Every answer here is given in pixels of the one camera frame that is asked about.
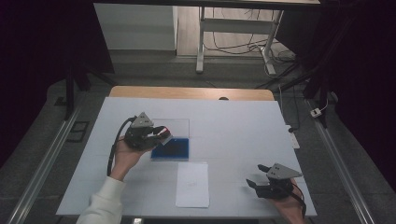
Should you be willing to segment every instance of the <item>white desk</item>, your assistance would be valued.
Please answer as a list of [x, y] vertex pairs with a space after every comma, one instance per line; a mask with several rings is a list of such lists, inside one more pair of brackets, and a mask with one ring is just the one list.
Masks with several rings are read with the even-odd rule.
[[[125, 216], [267, 218], [275, 208], [256, 196], [246, 178], [267, 181], [258, 164], [275, 162], [301, 171], [277, 102], [106, 98], [57, 215], [78, 216], [101, 188], [111, 145], [121, 124], [140, 112], [151, 119], [190, 120], [190, 161], [208, 163], [208, 208], [177, 208], [177, 161], [151, 161], [145, 154], [125, 177]], [[306, 214], [316, 211], [305, 181]]]

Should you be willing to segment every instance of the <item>sheet of paper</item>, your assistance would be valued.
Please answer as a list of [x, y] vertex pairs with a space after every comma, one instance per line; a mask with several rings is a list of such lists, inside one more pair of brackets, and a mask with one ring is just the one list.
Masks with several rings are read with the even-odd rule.
[[209, 207], [207, 163], [181, 162], [177, 168], [177, 207]]

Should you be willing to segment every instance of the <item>white sleeve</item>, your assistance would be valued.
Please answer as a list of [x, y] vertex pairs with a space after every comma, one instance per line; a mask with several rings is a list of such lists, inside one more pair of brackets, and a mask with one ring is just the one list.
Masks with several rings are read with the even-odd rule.
[[122, 216], [120, 197], [124, 187], [125, 183], [107, 176], [99, 192], [91, 196], [90, 205], [79, 216], [77, 224], [119, 224]]

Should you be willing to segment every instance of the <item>power adapter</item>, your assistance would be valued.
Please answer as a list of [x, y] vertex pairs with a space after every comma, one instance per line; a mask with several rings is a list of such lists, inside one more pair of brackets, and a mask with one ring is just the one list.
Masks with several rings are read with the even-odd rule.
[[311, 116], [312, 116], [312, 117], [317, 118], [317, 117], [319, 117], [320, 115], [321, 115], [321, 112], [320, 112], [319, 108], [316, 108], [316, 109], [311, 110]]

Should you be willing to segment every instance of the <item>person's arm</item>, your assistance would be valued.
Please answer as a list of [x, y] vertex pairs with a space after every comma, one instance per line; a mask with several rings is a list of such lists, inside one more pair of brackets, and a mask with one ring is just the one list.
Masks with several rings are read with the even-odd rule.
[[[291, 183], [297, 186], [297, 183], [294, 179], [291, 180]], [[297, 190], [296, 187], [293, 189], [293, 193], [299, 197], [302, 197], [302, 193]], [[287, 197], [285, 199], [275, 200], [269, 199], [277, 209], [279, 214], [285, 218], [289, 224], [303, 224], [303, 208], [297, 200], [292, 197]]]
[[129, 148], [120, 139], [115, 153], [115, 164], [110, 176], [105, 180], [102, 188], [91, 196], [90, 205], [79, 216], [77, 224], [118, 224], [122, 217], [120, 197], [125, 187], [122, 182], [128, 171], [134, 167], [140, 157], [147, 151], [136, 151]]

